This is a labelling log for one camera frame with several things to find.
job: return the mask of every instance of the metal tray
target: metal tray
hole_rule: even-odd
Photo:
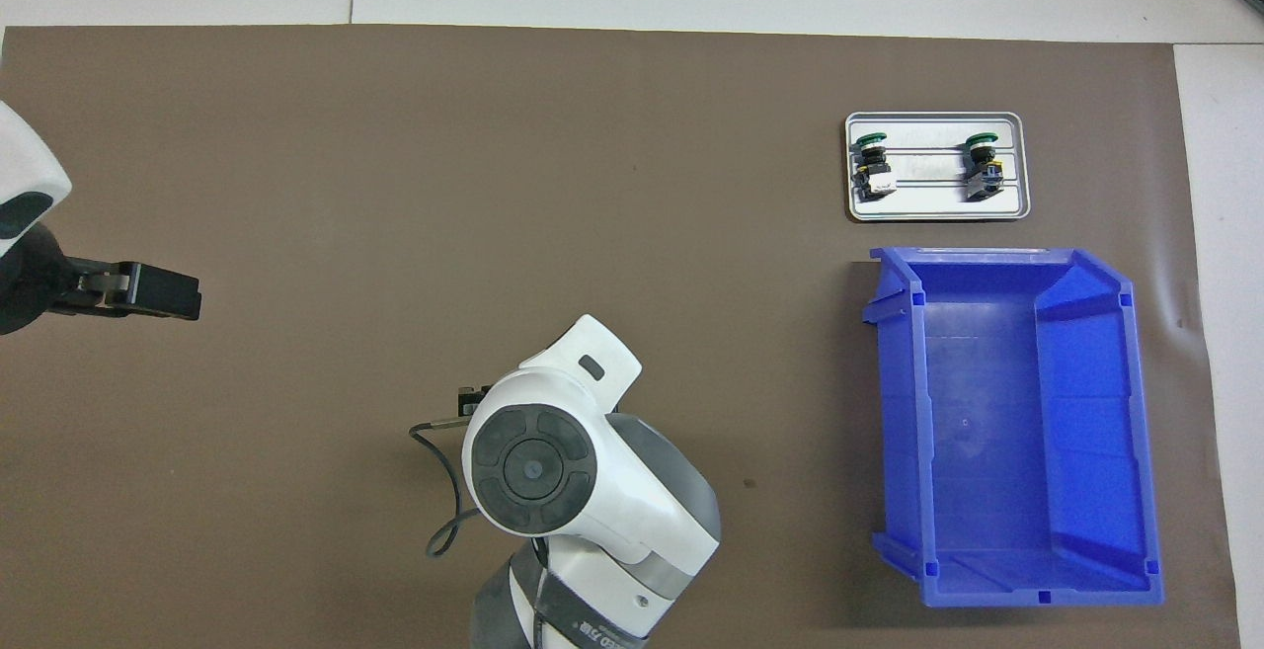
[[[1005,181],[992,197],[969,202],[964,144],[987,132],[999,137],[994,147]],[[854,181],[861,163],[856,140],[871,133],[886,133],[886,159],[897,185],[881,200],[866,200]],[[854,113],[843,123],[843,154],[847,209],[861,221],[1007,220],[1023,219],[1031,209],[1023,121],[1011,113]]]

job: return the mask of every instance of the blue container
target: blue container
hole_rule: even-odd
[[[1163,601],[1133,285],[1079,249],[882,259],[882,558],[932,607]]]

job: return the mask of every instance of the brown table surface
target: brown table surface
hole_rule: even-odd
[[[719,496],[669,646],[1235,646],[1169,47],[495,28],[10,28],[71,256],[198,323],[0,340],[0,645],[461,646],[518,545],[404,434],[581,312]],[[858,224],[861,110],[1011,110],[1033,213]],[[929,610],[882,564],[878,245],[1083,247],[1136,285],[1168,601]],[[442,436],[453,454],[460,434]]]

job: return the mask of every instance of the round gray joint cover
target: round gray joint cover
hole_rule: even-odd
[[[497,410],[479,428],[473,457],[479,505],[514,533],[556,530],[593,495],[593,442],[581,424],[552,405]]]

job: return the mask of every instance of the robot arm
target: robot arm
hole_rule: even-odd
[[[104,263],[62,254],[39,224],[71,191],[44,140],[0,102],[0,335],[46,311],[197,320],[197,280],[139,262]]]
[[[478,507],[533,539],[483,587],[473,646],[642,646],[719,545],[710,485],[616,411],[641,362],[583,316],[494,385],[461,462]]]

